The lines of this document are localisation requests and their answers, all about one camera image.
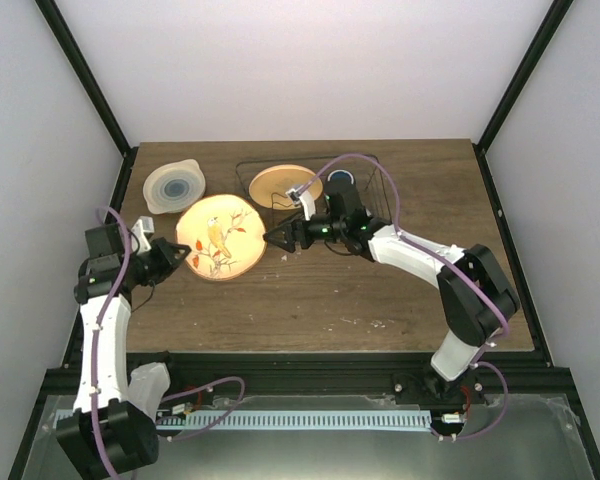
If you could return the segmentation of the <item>orange plastic plate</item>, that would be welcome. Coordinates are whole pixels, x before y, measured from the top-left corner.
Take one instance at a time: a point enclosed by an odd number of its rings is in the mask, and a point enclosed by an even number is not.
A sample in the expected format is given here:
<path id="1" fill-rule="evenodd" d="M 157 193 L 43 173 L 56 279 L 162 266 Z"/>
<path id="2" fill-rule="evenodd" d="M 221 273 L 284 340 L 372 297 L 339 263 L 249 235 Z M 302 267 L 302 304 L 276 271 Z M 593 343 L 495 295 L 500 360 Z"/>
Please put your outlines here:
<path id="1" fill-rule="evenodd" d="M 249 184 L 248 193 L 258 205 L 273 210 L 295 210 L 286 192 L 292 187 L 307 183 L 315 173 L 303 166 L 283 164 L 267 168 L 258 173 Z"/>

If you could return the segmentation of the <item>wooden bird painted plate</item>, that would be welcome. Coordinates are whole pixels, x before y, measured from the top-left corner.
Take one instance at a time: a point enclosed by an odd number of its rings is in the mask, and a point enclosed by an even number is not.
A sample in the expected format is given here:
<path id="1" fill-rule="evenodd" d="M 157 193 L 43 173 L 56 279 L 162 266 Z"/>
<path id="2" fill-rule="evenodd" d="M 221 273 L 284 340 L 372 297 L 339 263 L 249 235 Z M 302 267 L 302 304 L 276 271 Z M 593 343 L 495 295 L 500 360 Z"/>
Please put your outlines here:
<path id="1" fill-rule="evenodd" d="M 253 268 L 266 251 L 264 233 L 257 210 L 231 194 L 199 200 L 175 227 L 177 242 L 191 248 L 187 266 L 210 281 L 228 281 Z"/>

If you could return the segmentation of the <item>dark blue ceramic mug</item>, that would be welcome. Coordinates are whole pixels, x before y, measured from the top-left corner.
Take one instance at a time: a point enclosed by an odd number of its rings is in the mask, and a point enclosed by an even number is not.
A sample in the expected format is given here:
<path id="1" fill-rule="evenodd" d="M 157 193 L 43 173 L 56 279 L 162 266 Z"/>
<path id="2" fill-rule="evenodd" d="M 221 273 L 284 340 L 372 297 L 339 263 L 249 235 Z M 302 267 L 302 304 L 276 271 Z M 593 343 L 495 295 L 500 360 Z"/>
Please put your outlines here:
<path id="1" fill-rule="evenodd" d="M 337 169 L 331 171 L 327 176 L 328 182 L 346 182 L 347 184 L 355 185 L 356 179 L 355 176 L 349 171 L 345 169 Z"/>

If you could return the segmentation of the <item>black wire dish rack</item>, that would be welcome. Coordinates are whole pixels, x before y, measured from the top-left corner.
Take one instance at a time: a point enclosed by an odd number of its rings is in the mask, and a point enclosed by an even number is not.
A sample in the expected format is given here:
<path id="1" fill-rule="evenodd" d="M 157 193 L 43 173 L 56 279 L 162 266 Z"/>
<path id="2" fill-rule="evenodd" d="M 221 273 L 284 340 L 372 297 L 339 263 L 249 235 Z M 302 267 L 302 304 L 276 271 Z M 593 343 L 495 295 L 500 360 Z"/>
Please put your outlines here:
<path id="1" fill-rule="evenodd" d="M 303 210 L 300 207 L 295 210 L 273 210 L 255 203 L 248 193 L 249 184 L 254 177 L 267 168 L 283 164 L 300 165 L 317 174 L 331 159 L 332 158 L 328 155 L 313 155 L 243 160 L 235 167 L 235 174 L 237 177 L 236 190 L 256 208 L 261 215 L 265 226 L 270 228 L 295 215 L 302 215 Z M 318 210 L 322 210 L 326 207 L 324 187 L 326 185 L 327 176 L 331 171 L 337 169 L 349 170 L 355 176 L 355 185 L 359 192 L 362 204 L 370 211 L 370 213 L 385 219 L 392 217 L 391 201 L 393 200 L 393 197 L 387 181 L 374 164 L 359 159 L 340 161 L 336 165 L 328 168 L 320 175 L 320 179 L 311 185 L 309 192 L 314 197 L 315 205 Z"/>

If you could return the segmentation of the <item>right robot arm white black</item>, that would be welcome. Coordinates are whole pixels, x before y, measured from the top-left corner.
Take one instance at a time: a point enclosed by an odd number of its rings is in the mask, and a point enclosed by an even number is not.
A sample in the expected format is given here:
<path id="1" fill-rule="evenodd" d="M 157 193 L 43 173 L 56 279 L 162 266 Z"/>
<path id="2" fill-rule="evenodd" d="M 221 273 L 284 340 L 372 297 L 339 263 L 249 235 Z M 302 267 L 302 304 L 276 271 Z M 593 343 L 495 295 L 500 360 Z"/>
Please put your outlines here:
<path id="1" fill-rule="evenodd" d="M 460 390 L 461 377 L 507 334 L 509 320 L 520 308 L 516 290 L 492 251 L 480 244 L 469 249 L 438 244 L 374 216 L 362 204 L 354 178 L 342 172 L 324 185 L 322 213 L 300 187 L 287 195 L 303 215 L 267 231 L 267 244 L 294 252 L 317 242 L 340 243 L 351 255 L 400 269 L 438 290 L 448 332 L 431 357 L 423 384 L 431 400 L 451 400 Z"/>

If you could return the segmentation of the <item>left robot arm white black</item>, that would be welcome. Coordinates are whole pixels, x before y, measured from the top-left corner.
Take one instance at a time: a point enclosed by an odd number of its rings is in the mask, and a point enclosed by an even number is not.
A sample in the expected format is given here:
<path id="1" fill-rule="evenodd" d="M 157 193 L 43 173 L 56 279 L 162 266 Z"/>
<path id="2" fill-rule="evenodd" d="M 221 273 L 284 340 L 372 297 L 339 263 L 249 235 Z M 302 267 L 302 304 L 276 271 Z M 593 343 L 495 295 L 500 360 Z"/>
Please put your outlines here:
<path id="1" fill-rule="evenodd" d="M 128 238 L 115 224 L 90 229 L 85 238 L 89 257 L 74 288 L 84 333 L 79 389 L 56 438 L 81 478 L 106 479 L 156 462 L 159 403 L 183 395 L 183 377 L 161 362 L 129 371 L 126 340 L 132 290 L 165 281 L 191 250 L 156 236 L 148 216 L 138 218 Z"/>

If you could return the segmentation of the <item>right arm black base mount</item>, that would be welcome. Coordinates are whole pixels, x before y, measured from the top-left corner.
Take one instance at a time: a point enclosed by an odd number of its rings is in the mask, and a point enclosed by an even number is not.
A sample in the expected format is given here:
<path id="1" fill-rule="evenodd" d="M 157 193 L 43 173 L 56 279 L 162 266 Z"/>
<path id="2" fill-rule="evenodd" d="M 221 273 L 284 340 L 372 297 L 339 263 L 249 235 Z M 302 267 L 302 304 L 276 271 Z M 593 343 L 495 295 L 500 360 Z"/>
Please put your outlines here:
<path id="1" fill-rule="evenodd" d="M 405 370 L 391 375 L 395 395 L 403 403 L 442 407 L 484 404 L 485 395 L 468 380 L 445 381 L 433 370 Z"/>

